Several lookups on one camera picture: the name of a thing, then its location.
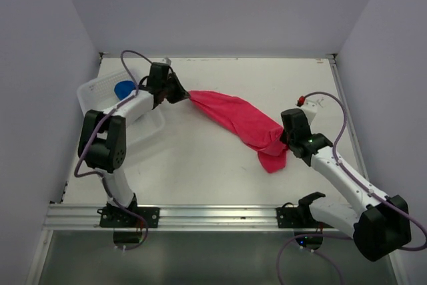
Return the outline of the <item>pink towel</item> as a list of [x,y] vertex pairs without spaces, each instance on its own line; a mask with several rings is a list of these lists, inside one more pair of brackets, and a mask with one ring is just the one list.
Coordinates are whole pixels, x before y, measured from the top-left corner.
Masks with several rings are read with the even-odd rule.
[[217,91],[191,90],[190,101],[206,116],[257,152],[267,173],[285,168],[288,146],[280,141],[283,127],[248,101]]

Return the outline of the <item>blue towel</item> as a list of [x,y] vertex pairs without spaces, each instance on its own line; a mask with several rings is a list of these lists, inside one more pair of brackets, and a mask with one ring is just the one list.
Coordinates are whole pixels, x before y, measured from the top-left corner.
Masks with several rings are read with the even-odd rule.
[[118,82],[113,88],[114,94],[118,100],[125,99],[135,89],[134,82],[130,80],[124,80]]

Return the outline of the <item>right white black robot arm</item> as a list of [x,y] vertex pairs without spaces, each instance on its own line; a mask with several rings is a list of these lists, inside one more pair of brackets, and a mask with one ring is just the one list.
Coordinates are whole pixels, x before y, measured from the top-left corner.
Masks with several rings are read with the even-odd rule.
[[369,261],[375,262],[412,239],[408,204],[401,196],[390,197],[364,179],[334,152],[333,143],[321,133],[312,133],[302,109],[281,113],[284,131],[281,141],[307,166],[324,176],[348,202],[311,193],[298,202],[293,218],[303,226],[329,225],[351,239]]

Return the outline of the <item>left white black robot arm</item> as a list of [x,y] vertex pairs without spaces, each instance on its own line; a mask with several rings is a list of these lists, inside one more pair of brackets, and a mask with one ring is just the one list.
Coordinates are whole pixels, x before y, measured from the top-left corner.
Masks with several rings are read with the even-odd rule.
[[153,62],[149,73],[123,99],[102,111],[90,109],[83,119],[73,175],[96,175],[101,180],[107,203],[116,207],[115,219],[129,227],[139,218],[133,205],[135,193],[129,187],[122,165],[127,155],[127,129],[161,103],[178,103],[189,98],[171,65]]

